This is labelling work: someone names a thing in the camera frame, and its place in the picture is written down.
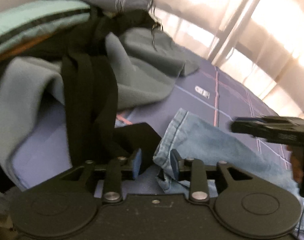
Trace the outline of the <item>person right hand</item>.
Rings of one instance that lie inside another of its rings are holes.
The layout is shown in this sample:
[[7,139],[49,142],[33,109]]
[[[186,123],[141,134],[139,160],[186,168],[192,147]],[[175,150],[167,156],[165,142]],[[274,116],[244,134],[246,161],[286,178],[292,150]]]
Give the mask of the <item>person right hand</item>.
[[304,149],[298,146],[286,146],[286,149],[291,152],[290,163],[292,166],[292,175],[296,183],[300,184],[302,182],[304,172]]

